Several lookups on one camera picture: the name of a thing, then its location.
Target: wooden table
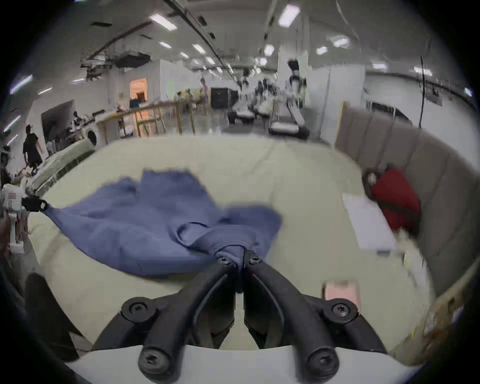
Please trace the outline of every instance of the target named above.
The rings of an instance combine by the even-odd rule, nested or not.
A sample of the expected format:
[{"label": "wooden table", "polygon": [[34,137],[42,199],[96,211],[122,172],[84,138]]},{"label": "wooden table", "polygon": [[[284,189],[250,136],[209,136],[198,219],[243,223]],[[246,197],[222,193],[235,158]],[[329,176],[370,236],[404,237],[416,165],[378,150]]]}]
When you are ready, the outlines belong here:
[{"label": "wooden table", "polygon": [[[103,130],[105,145],[107,145],[108,144],[107,122],[109,122],[111,120],[123,119],[124,116],[127,116],[127,115],[133,115],[133,121],[134,121],[135,129],[137,131],[138,137],[142,137],[142,135],[140,133],[139,126],[142,125],[142,124],[151,123],[151,122],[155,123],[156,133],[158,134],[158,127],[156,125],[157,121],[160,121],[162,123],[164,132],[167,131],[166,128],[165,128],[165,123],[163,121],[163,117],[160,114],[161,109],[166,108],[166,107],[174,107],[175,108],[175,115],[176,115],[176,118],[177,118],[177,127],[178,127],[178,130],[179,130],[179,135],[182,136],[182,126],[181,126],[181,121],[180,121],[180,111],[181,111],[180,108],[183,108],[183,106],[185,104],[188,104],[188,106],[189,106],[188,109],[189,109],[189,115],[190,115],[190,123],[192,125],[192,132],[195,135],[195,125],[193,123],[193,115],[192,115],[192,103],[190,101],[188,101],[187,99],[179,99],[177,101],[162,101],[162,102],[151,104],[151,105],[144,106],[144,107],[129,109],[126,112],[120,112],[120,113],[116,113],[114,115],[108,116],[107,118],[105,118],[103,120],[99,120],[96,123],[97,123],[98,127],[99,128],[101,127],[101,129]],[[137,118],[137,113],[141,113],[142,111],[145,111],[145,110],[148,110],[148,109],[153,110],[154,118],[146,119],[146,120],[139,120]]]}]

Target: pink object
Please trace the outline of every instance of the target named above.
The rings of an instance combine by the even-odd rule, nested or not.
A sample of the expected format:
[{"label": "pink object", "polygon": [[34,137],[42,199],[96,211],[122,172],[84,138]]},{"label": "pink object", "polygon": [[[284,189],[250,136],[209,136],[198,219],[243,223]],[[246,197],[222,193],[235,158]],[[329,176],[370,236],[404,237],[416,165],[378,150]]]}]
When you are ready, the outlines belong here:
[{"label": "pink object", "polygon": [[329,281],[324,286],[324,299],[350,300],[360,312],[360,288],[355,281]]}]

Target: gray upholstered headboard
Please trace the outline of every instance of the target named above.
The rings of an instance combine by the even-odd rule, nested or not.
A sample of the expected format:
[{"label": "gray upholstered headboard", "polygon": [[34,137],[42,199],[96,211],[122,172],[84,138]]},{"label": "gray upholstered headboard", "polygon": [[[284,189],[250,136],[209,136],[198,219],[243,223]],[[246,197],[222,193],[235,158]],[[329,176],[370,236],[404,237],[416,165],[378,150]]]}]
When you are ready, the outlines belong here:
[{"label": "gray upholstered headboard", "polygon": [[337,150],[362,169],[402,169],[420,198],[418,245],[437,295],[473,263],[479,251],[480,175],[451,147],[401,120],[343,108]]}]

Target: screw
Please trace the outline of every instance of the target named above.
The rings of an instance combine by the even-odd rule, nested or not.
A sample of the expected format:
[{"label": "screw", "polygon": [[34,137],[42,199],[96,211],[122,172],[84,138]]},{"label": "screw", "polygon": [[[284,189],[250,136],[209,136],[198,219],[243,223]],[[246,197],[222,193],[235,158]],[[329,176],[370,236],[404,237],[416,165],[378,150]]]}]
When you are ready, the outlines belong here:
[{"label": "screw", "polygon": [[314,352],[307,361],[307,367],[311,374],[318,377],[331,376],[338,369],[338,359],[335,353],[328,349]]},{"label": "screw", "polygon": [[230,264],[230,259],[227,258],[227,257],[220,257],[220,258],[218,259],[218,262],[219,262],[220,264]]},{"label": "screw", "polygon": [[170,360],[165,353],[156,349],[142,351],[138,359],[141,370],[151,374],[164,374],[170,367]]},{"label": "screw", "polygon": [[248,263],[249,263],[250,265],[259,264],[259,263],[261,263],[261,262],[262,262],[262,260],[261,260],[260,257],[258,257],[258,256],[254,256],[254,257],[252,257],[252,258],[248,261]]},{"label": "screw", "polygon": [[136,302],[136,303],[133,303],[130,308],[129,308],[129,311],[130,313],[134,313],[134,312],[140,312],[140,311],[146,311],[148,308],[147,308],[147,305],[143,302]]},{"label": "screw", "polygon": [[332,308],[332,312],[338,316],[345,317],[350,313],[350,309],[345,304],[337,304]]}]

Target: white sheet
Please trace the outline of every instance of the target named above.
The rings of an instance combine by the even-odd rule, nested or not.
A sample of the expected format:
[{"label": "white sheet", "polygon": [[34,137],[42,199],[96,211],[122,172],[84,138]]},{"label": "white sheet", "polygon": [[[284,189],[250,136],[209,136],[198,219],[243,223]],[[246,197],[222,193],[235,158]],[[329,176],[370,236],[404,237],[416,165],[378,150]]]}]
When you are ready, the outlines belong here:
[{"label": "white sheet", "polygon": [[83,139],[57,153],[54,153],[40,166],[36,175],[28,179],[27,187],[30,187],[35,191],[72,160],[75,160],[84,153],[93,151],[94,149],[95,146],[90,140]]},{"label": "white sheet", "polygon": [[[342,194],[363,193],[361,172],[342,154],[317,144],[254,136],[122,140],[67,173],[44,198],[64,207],[125,175],[139,179],[144,168],[187,168],[220,205],[271,204],[283,224],[267,261],[302,293],[317,297],[325,281],[356,280],[362,313],[387,349],[423,317],[428,299],[418,293],[401,257],[380,257],[358,247]],[[111,269],[77,250],[41,213],[30,215],[29,228],[53,294],[92,342],[125,300],[177,292],[189,278],[155,281]],[[235,337],[229,336],[233,348],[241,345]]]}]

